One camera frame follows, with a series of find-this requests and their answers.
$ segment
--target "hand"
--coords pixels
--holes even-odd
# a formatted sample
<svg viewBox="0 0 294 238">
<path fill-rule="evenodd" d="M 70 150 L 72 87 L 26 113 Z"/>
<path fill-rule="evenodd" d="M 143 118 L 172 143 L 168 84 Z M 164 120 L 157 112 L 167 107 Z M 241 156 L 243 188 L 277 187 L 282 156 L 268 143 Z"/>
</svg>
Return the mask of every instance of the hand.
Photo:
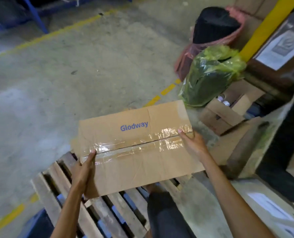
<svg viewBox="0 0 294 238">
<path fill-rule="evenodd" d="M 194 138 L 189 138 L 181 129 L 178 129 L 179 136 L 184 141 L 187 151 L 191 155 L 195 155 L 200 158 L 201 161 L 203 157 L 207 157 L 208 155 L 210 156 L 210 153 L 202 136 L 196 131 L 193 132 Z"/>
<path fill-rule="evenodd" d="M 95 156 L 96 150 L 93 150 L 83 164 L 81 164 L 80 159 L 78 159 L 72 169 L 72 187 L 79 189 L 82 194 L 85 192 L 89 177 L 94 176 Z"/>
</svg>

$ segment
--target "person's leg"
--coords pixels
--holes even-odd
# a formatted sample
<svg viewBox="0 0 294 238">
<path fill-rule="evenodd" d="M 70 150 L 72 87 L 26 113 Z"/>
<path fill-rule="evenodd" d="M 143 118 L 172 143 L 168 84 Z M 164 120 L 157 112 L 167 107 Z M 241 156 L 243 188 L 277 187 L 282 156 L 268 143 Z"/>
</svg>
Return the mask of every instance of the person's leg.
<svg viewBox="0 0 294 238">
<path fill-rule="evenodd" d="M 195 238 L 169 192 L 156 184 L 144 188 L 149 193 L 147 212 L 153 238 Z"/>
</svg>

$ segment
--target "concrete floor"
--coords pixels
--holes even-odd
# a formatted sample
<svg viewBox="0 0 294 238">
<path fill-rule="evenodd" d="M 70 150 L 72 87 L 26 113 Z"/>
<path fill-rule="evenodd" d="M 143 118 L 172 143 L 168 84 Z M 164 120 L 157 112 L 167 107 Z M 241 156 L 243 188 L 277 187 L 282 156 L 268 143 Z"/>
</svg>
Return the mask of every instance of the concrete floor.
<svg viewBox="0 0 294 238">
<path fill-rule="evenodd" d="M 173 64 L 207 6 L 234 0 L 97 0 L 53 15 L 50 31 L 120 11 L 0 56 L 0 217 L 33 194 L 30 179 L 70 150 L 78 121 L 140 108 L 176 80 Z M 41 35 L 33 22 L 0 35 L 0 52 Z M 159 103 L 177 100 L 175 88 Z M 209 144 L 216 136 L 197 121 Z M 0 231 L 16 237 L 34 203 Z"/>
</svg>

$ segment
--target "black bundle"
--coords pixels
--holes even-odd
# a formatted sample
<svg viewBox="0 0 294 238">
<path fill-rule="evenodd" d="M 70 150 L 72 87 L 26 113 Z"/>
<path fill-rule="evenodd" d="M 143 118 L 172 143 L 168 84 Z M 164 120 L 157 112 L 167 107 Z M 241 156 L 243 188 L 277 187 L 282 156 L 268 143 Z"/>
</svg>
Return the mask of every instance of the black bundle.
<svg viewBox="0 0 294 238">
<path fill-rule="evenodd" d="M 193 33 L 193 43 L 212 42 L 230 35 L 240 27 L 240 23 L 230 17 L 227 10 L 221 7 L 207 7 L 197 19 Z"/>
</svg>

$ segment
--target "wooden pallet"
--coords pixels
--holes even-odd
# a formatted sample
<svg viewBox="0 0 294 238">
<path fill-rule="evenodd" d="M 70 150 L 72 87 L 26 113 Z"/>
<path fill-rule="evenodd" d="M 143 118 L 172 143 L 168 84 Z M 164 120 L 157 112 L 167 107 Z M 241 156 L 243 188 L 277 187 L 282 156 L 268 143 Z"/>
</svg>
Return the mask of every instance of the wooden pallet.
<svg viewBox="0 0 294 238">
<path fill-rule="evenodd" d="M 68 152 L 31 180 L 54 226 L 71 187 L 71 170 L 75 162 L 74 156 Z M 175 200 L 190 177 L 182 176 L 160 183 Z M 142 188 L 132 188 L 95 199 L 82 199 L 77 237 L 145 237 L 150 229 L 147 195 Z"/>
</svg>

